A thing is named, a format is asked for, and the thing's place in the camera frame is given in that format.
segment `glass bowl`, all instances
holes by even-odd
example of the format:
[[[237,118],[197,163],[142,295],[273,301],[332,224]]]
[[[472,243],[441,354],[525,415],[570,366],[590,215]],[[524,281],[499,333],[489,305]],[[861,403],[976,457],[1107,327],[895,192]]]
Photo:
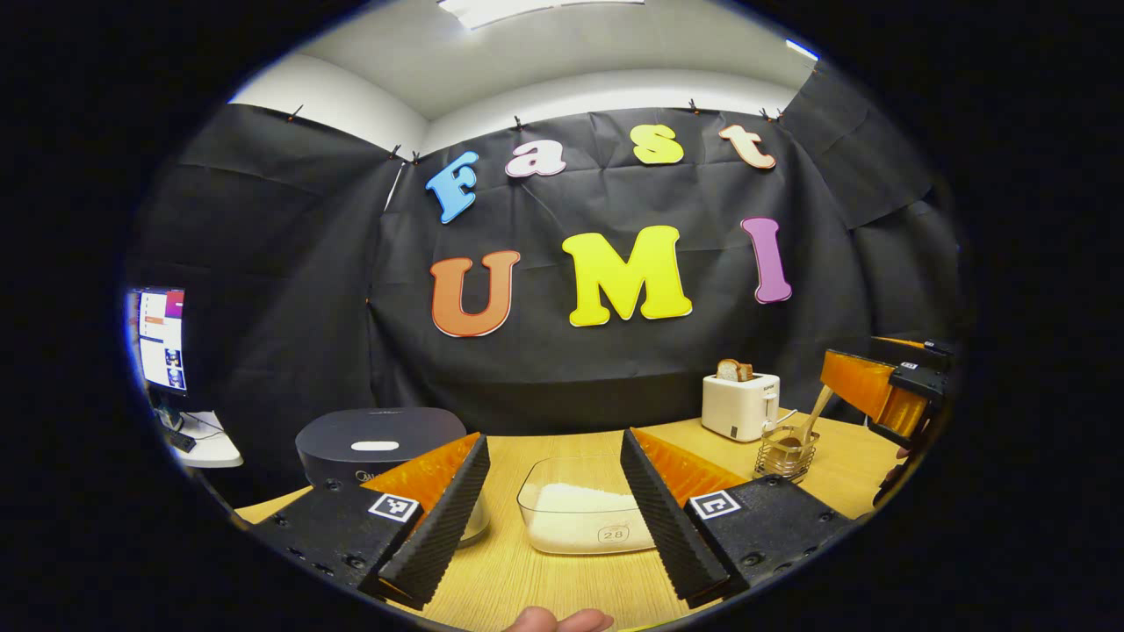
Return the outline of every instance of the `glass bowl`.
[[[590,556],[655,547],[616,454],[538,461],[516,496],[531,545]]]

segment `white toaster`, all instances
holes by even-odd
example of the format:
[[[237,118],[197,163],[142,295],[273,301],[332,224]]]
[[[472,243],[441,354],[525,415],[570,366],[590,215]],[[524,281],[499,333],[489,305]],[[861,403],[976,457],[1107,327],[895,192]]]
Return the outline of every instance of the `white toaster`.
[[[777,427],[779,407],[777,376],[753,373],[744,382],[703,378],[703,426],[734,441],[756,441]]]

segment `monitor screen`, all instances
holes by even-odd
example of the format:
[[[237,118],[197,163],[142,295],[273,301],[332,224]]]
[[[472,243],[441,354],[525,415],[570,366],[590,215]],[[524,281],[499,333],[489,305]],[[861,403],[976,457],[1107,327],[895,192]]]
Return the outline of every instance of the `monitor screen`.
[[[187,395],[183,368],[182,289],[145,288],[139,291],[137,341],[140,371],[151,383]]]

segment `wire basket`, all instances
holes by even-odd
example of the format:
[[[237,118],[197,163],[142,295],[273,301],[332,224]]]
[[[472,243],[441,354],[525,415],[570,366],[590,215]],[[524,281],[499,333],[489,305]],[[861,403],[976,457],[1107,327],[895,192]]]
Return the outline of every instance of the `wire basket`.
[[[792,436],[796,430],[796,426],[778,426],[761,435],[761,448],[758,450],[758,463],[753,468],[753,478],[778,475],[792,482],[804,480],[812,466],[812,458],[816,454],[816,442],[819,441],[819,434],[813,432],[808,442],[798,448],[780,443]]]

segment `wooden spoon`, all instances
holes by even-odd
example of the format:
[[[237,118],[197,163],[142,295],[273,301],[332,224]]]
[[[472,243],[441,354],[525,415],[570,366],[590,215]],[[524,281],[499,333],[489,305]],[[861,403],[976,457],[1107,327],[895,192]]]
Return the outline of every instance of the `wooden spoon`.
[[[827,406],[827,400],[831,398],[832,389],[831,387],[825,386],[819,390],[819,397],[816,399],[816,406],[812,409],[812,414],[808,415],[808,418],[804,421],[804,424],[796,428],[796,432],[794,432],[790,436],[786,436],[777,443],[787,448],[800,448],[801,445],[806,445],[808,440],[812,439],[813,424],[815,424],[816,419],[819,418],[819,414],[824,412],[824,406]],[[790,466],[791,463],[800,460],[800,451],[797,450],[794,452],[787,452],[780,448],[773,448],[769,457],[778,463]]]

